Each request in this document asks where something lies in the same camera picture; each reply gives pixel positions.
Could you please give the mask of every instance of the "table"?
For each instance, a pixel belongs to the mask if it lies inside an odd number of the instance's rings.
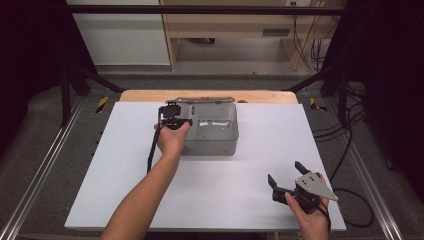
[[[298,229],[290,209],[272,201],[267,174],[279,186],[291,189],[294,179],[301,176],[294,161],[326,175],[303,106],[296,104],[293,93],[271,91],[124,92],[115,104],[65,227],[102,230],[123,197],[145,175],[158,107],[168,96],[200,95],[231,95],[249,102],[236,104],[240,132],[236,153],[182,156],[150,231]],[[267,96],[268,103],[254,103]],[[153,163],[159,155],[155,154]],[[331,202],[329,210],[332,229],[345,230],[337,204]]]

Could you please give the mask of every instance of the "human hand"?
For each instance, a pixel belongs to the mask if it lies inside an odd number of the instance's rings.
[[[299,224],[302,237],[305,240],[327,240],[328,239],[328,220],[321,211],[314,210],[310,214],[306,214],[296,199],[288,192],[285,193],[287,205],[289,205]],[[319,207],[326,212],[328,207],[328,198],[321,198]]]
[[[185,122],[179,129],[171,130],[163,126],[158,139],[158,147],[162,154],[180,154],[184,147],[184,141],[190,130],[190,124]]]

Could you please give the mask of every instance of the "wooden panel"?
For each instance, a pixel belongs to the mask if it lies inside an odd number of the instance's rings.
[[[236,102],[250,103],[293,103],[296,95],[282,91],[209,91],[209,90],[127,90],[122,93],[120,102],[165,102],[178,97],[233,97]]]

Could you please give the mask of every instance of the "gray container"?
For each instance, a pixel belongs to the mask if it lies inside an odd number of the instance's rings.
[[[182,155],[231,156],[239,137],[234,103],[178,103],[181,118],[193,120]]]

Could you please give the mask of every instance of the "gray carpet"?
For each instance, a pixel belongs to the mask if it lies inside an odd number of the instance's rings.
[[[192,77],[165,76],[140,80],[137,76],[119,77],[114,80],[124,88],[131,89],[268,89],[280,90],[293,85],[290,81],[281,81],[277,77],[253,76],[226,77]],[[119,99],[119,94],[100,89],[90,83],[93,89],[83,105],[74,128],[65,143],[56,163],[54,164],[34,206],[24,222],[20,234],[60,235],[74,237],[96,237],[98,232],[78,232],[63,227],[68,215],[69,205],[74,201],[78,189],[89,167],[96,142],[101,138],[108,116],[113,108],[113,102]],[[314,87],[298,94],[299,102],[305,107],[311,129],[323,129],[335,124],[329,112],[311,110],[309,99],[315,97],[319,106],[325,102],[319,98]],[[102,113],[95,113],[101,97],[108,96]],[[0,162],[0,192],[2,201],[0,208],[0,223],[4,225],[26,190],[37,167],[41,163],[53,141],[60,124],[59,89],[54,88],[41,93],[31,101],[29,113],[16,135],[11,148],[2,156]],[[366,160],[384,199],[400,231],[405,239],[424,239],[424,206],[410,188],[405,177],[400,172],[386,168],[385,155],[373,137],[372,130],[366,122],[358,122],[353,127],[353,137],[357,148]],[[317,143],[327,174],[331,175],[343,153],[344,143],[340,137],[331,141]],[[365,196],[357,175],[353,170],[348,156],[338,171],[333,187],[347,188]],[[337,193],[344,208],[343,216],[351,222],[364,224],[370,215],[366,206],[357,198],[345,193]],[[357,228],[348,225],[346,232],[332,233],[333,239],[384,239],[377,219],[368,228]],[[233,236],[233,239],[249,239]],[[281,239],[297,239],[295,233],[282,233]]]

